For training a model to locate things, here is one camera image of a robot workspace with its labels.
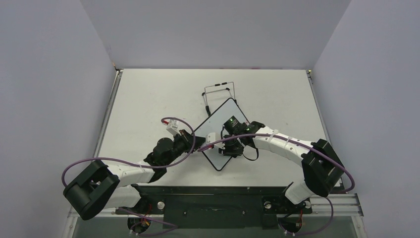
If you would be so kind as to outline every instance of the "white table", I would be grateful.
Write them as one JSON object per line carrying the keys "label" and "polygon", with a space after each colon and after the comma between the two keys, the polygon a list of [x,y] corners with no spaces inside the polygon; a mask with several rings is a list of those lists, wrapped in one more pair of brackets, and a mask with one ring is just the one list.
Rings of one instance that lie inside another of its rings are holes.
{"label": "white table", "polygon": [[[160,123],[162,117],[178,117],[197,127],[207,118],[204,87],[228,81],[235,82],[238,105],[248,120],[304,140],[325,139],[304,70],[124,69],[99,156],[143,160],[160,138],[171,137]],[[210,110],[227,95],[209,94]],[[267,151],[260,151],[255,162],[232,158],[221,172],[201,153],[194,153],[168,168],[160,180],[144,185],[287,186],[302,177],[298,165]]]}

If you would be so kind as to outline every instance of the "gray wall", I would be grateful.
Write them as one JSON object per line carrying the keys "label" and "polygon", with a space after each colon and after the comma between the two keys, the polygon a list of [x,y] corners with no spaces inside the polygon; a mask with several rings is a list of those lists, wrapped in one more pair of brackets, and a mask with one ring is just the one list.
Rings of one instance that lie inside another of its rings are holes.
{"label": "gray wall", "polygon": [[115,70],[78,0],[1,1],[0,39],[0,237],[61,237]]}
{"label": "gray wall", "polygon": [[353,0],[315,65],[369,237],[419,237],[420,2]]}
{"label": "gray wall", "polygon": [[81,0],[120,68],[315,65],[350,0]]}

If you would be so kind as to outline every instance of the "black cable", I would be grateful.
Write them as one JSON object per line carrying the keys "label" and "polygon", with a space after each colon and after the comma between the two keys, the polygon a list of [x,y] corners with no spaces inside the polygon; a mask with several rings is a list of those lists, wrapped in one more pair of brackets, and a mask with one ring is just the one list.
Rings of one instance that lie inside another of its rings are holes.
{"label": "black cable", "polygon": [[245,157],[245,159],[249,160],[249,161],[255,161],[260,157],[260,151],[258,149],[255,149],[255,151],[257,152],[257,157],[254,160],[251,160],[250,158],[246,157],[245,155],[243,155]]}

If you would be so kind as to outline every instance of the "cable connector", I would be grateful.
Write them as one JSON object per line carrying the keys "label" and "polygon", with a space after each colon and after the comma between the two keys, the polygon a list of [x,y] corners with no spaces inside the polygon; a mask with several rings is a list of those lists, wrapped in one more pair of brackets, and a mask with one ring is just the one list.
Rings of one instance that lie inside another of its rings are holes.
{"label": "cable connector", "polygon": [[166,130],[169,131],[173,136],[181,135],[178,131],[178,121],[177,120],[170,120],[168,125],[166,125]]}

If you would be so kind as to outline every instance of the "black rubber grip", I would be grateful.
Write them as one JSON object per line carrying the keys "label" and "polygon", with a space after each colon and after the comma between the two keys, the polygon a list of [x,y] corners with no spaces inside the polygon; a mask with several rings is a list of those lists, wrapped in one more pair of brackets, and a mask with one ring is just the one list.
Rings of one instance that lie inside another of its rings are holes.
{"label": "black rubber grip", "polygon": [[206,112],[207,112],[207,115],[210,117],[211,113],[210,113],[210,107],[209,106],[206,106]]}

